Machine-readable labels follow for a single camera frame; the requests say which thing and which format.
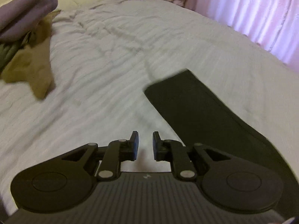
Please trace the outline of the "purple folded blanket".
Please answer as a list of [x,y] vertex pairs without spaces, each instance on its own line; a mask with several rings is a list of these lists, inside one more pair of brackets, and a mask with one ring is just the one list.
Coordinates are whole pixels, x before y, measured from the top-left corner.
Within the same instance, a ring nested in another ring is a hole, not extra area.
[[57,6],[58,0],[12,0],[1,6],[1,42],[19,40]]

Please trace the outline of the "white striped bed cover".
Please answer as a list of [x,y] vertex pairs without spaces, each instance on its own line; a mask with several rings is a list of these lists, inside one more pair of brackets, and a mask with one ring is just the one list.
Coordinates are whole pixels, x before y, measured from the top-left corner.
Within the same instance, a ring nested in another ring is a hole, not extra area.
[[1,202],[16,211],[10,184],[20,171],[89,142],[139,132],[125,171],[168,171],[152,133],[174,130],[143,93],[189,69],[235,114],[270,140],[298,174],[298,74],[246,36],[161,0],[106,0],[53,20],[55,88],[38,101],[26,83],[1,83]]

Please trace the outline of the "pink curtain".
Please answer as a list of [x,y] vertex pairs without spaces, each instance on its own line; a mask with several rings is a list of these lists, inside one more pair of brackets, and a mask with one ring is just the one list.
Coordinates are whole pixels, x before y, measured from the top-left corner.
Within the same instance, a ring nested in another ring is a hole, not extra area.
[[298,0],[187,0],[185,7],[233,28],[298,70]]

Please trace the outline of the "olive brown garment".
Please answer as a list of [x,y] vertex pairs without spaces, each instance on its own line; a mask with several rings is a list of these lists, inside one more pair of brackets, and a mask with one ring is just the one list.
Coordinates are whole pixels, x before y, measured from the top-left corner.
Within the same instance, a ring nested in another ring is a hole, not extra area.
[[18,41],[1,43],[1,80],[6,83],[25,81],[34,96],[43,100],[55,87],[50,64],[51,12]]

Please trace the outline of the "black garment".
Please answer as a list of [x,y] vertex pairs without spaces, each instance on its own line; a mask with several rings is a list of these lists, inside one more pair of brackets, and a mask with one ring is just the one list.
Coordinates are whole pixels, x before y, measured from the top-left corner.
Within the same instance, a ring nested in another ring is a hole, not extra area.
[[298,215],[298,182],[280,153],[192,72],[185,70],[149,85],[144,93],[185,146],[202,143],[277,173],[283,192],[272,209],[284,217]]

